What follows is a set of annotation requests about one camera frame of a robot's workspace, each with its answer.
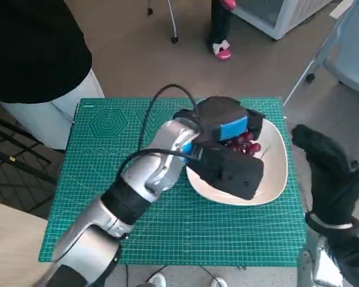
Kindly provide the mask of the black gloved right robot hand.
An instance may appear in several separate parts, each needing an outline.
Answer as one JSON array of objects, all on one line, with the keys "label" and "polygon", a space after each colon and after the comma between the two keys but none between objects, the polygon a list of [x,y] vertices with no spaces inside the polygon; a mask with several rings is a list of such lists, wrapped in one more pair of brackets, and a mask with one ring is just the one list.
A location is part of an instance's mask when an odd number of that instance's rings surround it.
[{"label": "black gloved right robot hand", "polygon": [[312,214],[327,225],[350,224],[359,199],[359,166],[339,143],[306,125],[296,125],[291,135],[311,168]]}]

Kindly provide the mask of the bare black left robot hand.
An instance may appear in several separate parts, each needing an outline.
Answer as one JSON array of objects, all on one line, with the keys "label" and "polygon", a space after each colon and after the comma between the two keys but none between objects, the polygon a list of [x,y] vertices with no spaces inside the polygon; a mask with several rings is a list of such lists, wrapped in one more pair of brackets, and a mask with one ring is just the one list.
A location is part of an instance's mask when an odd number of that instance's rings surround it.
[{"label": "bare black left robot hand", "polygon": [[208,97],[198,102],[194,109],[182,109],[174,115],[174,119],[199,133],[195,139],[197,143],[230,140],[245,132],[258,139],[265,118],[264,114],[225,96]]}]

